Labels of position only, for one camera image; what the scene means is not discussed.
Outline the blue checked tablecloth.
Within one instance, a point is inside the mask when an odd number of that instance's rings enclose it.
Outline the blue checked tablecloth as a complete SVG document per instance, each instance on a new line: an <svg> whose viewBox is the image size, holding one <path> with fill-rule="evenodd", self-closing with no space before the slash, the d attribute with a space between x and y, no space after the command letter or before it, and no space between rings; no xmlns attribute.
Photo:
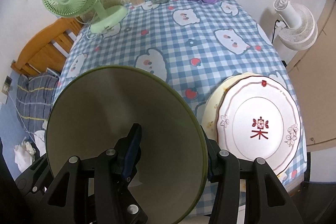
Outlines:
<svg viewBox="0 0 336 224"><path fill-rule="evenodd" d="M188 104L200 126L213 91L228 77L243 73L277 81L297 105L275 48L260 25L235 0L217 0L214 4L171 0L126 8L127 16L105 34L95 35L88 26L81 29L63 67L55 101L76 77L116 65L142 69L165 81ZM280 174L271 168L271 176L282 184L306 171L300 113L299 117L300 140L293 160ZM214 188L206 180L190 214L209 214L214 200Z"/></svg>

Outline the white plate red trim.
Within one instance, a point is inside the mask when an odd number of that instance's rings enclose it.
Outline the white plate red trim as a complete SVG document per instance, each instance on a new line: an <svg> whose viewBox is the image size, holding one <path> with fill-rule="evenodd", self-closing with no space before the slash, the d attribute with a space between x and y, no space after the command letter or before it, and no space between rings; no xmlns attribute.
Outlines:
<svg viewBox="0 0 336 224"><path fill-rule="evenodd" d="M280 174L298 150L301 121L286 88L257 75L238 80L224 93L216 130L221 149L238 159L261 157Z"/></svg>

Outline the yellow floral cream plate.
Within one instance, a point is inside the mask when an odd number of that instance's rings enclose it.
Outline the yellow floral cream plate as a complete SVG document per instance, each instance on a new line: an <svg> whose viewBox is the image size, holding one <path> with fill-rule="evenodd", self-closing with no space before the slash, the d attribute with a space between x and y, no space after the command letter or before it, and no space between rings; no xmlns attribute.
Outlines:
<svg viewBox="0 0 336 224"><path fill-rule="evenodd" d="M223 99L225 92L238 80L245 79L250 76L261 76L256 73L243 73L235 76L230 76L225 79L210 95L205 104L205 109L202 116L201 126L203 127L207 137L218 142L217 118L218 105Z"/></svg>

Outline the wooden chair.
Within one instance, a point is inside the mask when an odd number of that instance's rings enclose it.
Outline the wooden chair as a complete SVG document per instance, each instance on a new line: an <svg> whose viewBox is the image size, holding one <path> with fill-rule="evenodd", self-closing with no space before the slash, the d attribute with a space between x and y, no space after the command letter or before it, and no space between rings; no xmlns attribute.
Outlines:
<svg viewBox="0 0 336 224"><path fill-rule="evenodd" d="M11 69L25 76L36 76L48 68L60 73L66 57L53 45L53 42L69 53L74 40L68 32L78 35L82 27L83 24L76 18L57 19L27 42L17 60L11 63Z"/></svg>

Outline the grey plaid bedding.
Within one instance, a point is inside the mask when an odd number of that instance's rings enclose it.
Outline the grey plaid bedding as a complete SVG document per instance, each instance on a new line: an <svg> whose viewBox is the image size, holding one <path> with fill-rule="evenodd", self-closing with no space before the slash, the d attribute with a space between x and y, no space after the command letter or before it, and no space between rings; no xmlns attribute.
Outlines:
<svg viewBox="0 0 336 224"><path fill-rule="evenodd" d="M59 78L49 73L27 77L20 75L17 83L18 120L32 134L43 129L48 121Z"/></svg>

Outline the white electric fan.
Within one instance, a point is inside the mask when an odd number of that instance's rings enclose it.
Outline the white electric fan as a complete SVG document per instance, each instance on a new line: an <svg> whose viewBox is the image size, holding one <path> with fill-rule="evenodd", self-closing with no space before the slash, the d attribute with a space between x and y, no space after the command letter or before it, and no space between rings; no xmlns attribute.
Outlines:
<svg viewBox="0 0 336 224"><path fill-rule="evenodd" d="M304 51L315 43L317 22L306 6L289 0L275 0L273 7L285 24L278 33L284 46L293 51Z"/></svg>

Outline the floral ceramic bowl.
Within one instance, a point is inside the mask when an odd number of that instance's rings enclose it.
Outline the floral ceramic bowl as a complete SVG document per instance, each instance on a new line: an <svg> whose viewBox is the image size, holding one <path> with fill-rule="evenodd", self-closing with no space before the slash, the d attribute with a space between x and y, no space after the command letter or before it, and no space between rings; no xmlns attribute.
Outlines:
<svg viewBox="0 0 336 224"><path fill-rule="evenodd" d="M207 146L184 99L142 69L107 66L72 80L58 95L46 132L51 173L73 156L98 158L109 149L139 157L136 174L121 172L149 223L179 223L205 188Z"/></svg>

